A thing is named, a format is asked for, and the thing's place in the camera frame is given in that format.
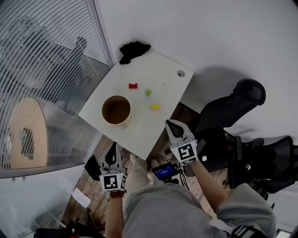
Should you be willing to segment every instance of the yellow block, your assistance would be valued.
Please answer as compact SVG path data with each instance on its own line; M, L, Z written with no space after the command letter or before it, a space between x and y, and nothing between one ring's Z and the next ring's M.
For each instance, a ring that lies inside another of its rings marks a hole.
M151 104L150 108L151 108L151 110L159 110L160 104Z

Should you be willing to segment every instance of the floor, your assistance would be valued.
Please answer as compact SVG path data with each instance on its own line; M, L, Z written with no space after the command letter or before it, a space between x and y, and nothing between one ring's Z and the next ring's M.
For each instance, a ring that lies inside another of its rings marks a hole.
M187 110L181 105L178 105L175 109L171 119L177 119L181 122L187 123L190 119L197 117L197 114L191 110ZM107 138L106 136L102 136L99 141L94 155L98 159L102 152L113 143L112 140ZM172 163L175 163L175 157L170 153L169 155L165 155L164 151L169 147L170 142L167 136L166 131L164 130L161 133L156 145L152 149L147 161L150 159L157 159L160 164L166 163L165 159L171 160ZM123 165L128 168L128 173L131 166L131 161L129 159L130 152L124 148L121 148L121 154L123 157ZM212 176L221 184L224 180L227 179L227 170L219 170L212 173ZM215 217L215 213L210 208L207 200L202 194L202 190L196 180L196 177L186 177L187 185L189 189L193 192L196 198L200 201L203 209ZM91 199L91 204L89 205L89 209L91 210L90 216L93 220L95 227L103 227L105 226L105 213L108 207L108 193L103 192L101 188L101 184L99 181L94 181L88 175L87 171L84 170L82 173L78 183L78 189L80 189L87 197ZM67 208L64 212L62 221L68 224L70 221L75 221L77 218L80 219L80 222L83 224L87 223L87 213L86 210L78 204L73 198L70 199Z

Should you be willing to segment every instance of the cup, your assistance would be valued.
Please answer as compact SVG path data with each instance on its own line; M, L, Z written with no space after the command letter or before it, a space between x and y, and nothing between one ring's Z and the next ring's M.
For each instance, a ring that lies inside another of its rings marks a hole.
M118 129L128 127L131 122L133 112L129 101L123 96L112 96L108 98L102 106L102 116L106 122Z

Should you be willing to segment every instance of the white paper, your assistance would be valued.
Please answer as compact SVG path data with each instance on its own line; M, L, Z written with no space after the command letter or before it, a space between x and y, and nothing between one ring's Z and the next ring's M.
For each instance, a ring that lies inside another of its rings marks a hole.
M90 198L88 198L84 193L80 191L80 189L75 188L72 193L74 199L81 204L83 207L87 208L91 202Z

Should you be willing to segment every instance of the white wall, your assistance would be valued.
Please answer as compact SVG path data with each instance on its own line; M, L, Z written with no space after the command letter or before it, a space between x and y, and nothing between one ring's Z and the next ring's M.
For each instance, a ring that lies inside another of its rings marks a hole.
M132 40L190 67L182 102L201 111L251 77L266 103L232 129L247 138L291 135L298 143L298 9L291 0L95 0L110 51Z
M275 203L273 212L276 216L277 228L292 232L298 225L298 183L296 182L275 194L269 194L267 202Z

